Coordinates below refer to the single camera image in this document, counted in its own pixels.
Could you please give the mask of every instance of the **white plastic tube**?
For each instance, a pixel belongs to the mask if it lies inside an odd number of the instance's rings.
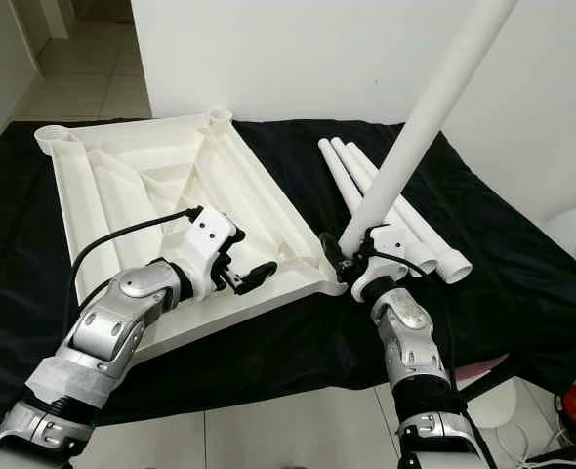
[[[349,142],[347,149],[350,150],[355,161],[361,164],[370,178],[377,177],[377,173],[379,172],[377,167],[355,143]],[[403,195],[399,195],[396,198],[392,206],[392,210],[394,209],[407,223],[410,230],[414,232],[435,255],[437,259],[435,271],[446,283],[451,284],[460,281],[473,270],[473,265],[464,257],[464,254],[449,246],[448,243],[442,239],[442,236],[425,221],[421,214],[412,207]]]
[[[457,103],[474,71],[496,39],[517,0],[477,1],[469,20],[453,40],[443,62],[394,141],[379,177],[340,238],[350,257],[367,228],[380,223]]]
[[[318,147],[323,153],[323,157],[325,158],[325,162],[329,167],[329,171],[331,172],[334,181],[336,181],[336,186],[338,186],[338,189],[340,190],[340,193],[345,200],[345,204],[349,208],[349,212],[352,215],[357,210],[359,202],[362,200],[362,195],[357,190],[357,187],[351,180],[349,173],[338,158],[338,155],[329,143],[329,140],[320,139],[318,141]]]
[[[365,168],[360,161],[360,158],[353,155],[352,151],[343,143],[339,137],[334,137],[331,139],[331,145],[340,157],[347,171],[357,184],[357,187],[362,193],[366,193],[368,188],[373,182],[373,179],[377,175],[377,168],[375,169],[375,176],[369,174],[368,169]],[[433,272],[437,266],[437,260],[433,255],[432,251],[418,239],[414,231],[408,227],[402,217],[396,213],[394,207],[392,207],[386,216],[384,217],[384,222],[392,225],[394,227],[400,227],[405,231],[405,258],[420,267],[427,274]],[[420,274],[410,269],[410,275],[412,277],[419,277]]]

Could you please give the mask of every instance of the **black fabric sheet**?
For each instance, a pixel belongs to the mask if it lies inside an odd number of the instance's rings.
[[[62,215],[51,162],[32,138],[45,124],[13,123],[0,138],[0,417],[55,351],[62,321]],[[335,236],[350,215],[317,140],[354,141],[379,165],[400,130],[331,120],[234,125],[313,231]],[[485,186],[442,135],[404,194],[474,264],[464,281],[442,285],[456,365],[511,353],[522,360],[521,377],[565,391],[576,377],[576,263]],[[437,296],[424,282],[407,285],[431,313],[446,354]],[[135,367],[100,423],[385,379],[382,346],[362,307],[348,295],[316,294]]]

